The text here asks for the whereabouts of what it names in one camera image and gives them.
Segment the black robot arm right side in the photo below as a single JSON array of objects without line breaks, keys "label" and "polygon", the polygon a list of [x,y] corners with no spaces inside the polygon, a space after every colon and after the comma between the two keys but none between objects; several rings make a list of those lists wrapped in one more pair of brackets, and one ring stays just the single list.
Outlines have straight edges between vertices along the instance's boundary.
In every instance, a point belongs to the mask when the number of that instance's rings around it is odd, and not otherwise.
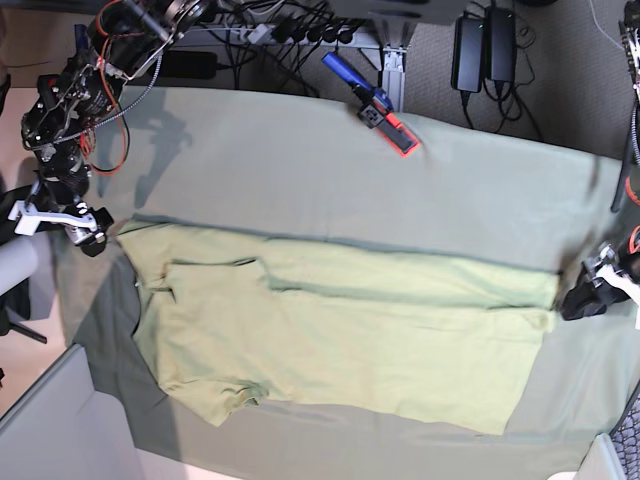
[{"label": "black robot arm right side", "polygon": [[117,122],[130,144],[119,103],[124,87],[148,69],[158,71],[164,53],[202,17],[206,1],[109,1],[76,37],[76,52],[58,75],[38,79],[38,99],[23,116],[23,147],[38,161],[31,192],[9,214],[18,235],[43,226],[63,229],[90,257],[102,253],[114,220],[89,207],[90,177],[116,168],[90,163],[97,129]]}]

